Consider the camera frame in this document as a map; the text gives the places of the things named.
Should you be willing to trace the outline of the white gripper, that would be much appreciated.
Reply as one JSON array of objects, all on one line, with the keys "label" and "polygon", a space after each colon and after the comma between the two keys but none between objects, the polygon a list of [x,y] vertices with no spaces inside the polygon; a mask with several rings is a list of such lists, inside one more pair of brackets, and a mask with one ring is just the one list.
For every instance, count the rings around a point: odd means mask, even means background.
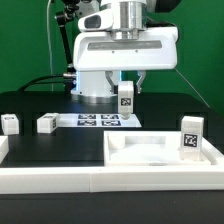
[{"label": "white gripper", "polygon": [[[78,71],[106,71],[110,92],[120,81],[119,71],[173,69],[177,64],[176,27],[154,27],[139,32],[137,40],[114,41],[109,32],[85,32],[74,44]],[[141,93],[146,71],[137,71],[135,91]]]}]

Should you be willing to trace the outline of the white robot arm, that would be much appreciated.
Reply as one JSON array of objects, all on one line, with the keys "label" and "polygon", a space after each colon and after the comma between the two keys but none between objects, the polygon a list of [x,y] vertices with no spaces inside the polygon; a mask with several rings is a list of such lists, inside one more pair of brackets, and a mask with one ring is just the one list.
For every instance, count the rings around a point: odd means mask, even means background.
[{"label": "white robot arm", "polygon": [[148,70],[177,64],[175,25],[151,20],[150,13],[173,11],[181,0],[75,0],[78,19],[72,96],[84,102],[108,103],[123,71],[144,76]]}]

